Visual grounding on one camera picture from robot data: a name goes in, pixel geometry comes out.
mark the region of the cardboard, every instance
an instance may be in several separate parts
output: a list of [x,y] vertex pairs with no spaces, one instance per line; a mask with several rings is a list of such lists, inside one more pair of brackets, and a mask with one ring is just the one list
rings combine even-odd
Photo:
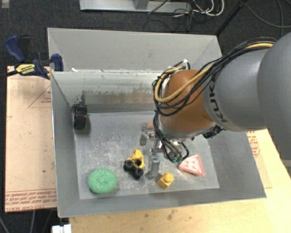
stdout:
[[5,212],[56,208],[52,127],[50,80],[9,77]]

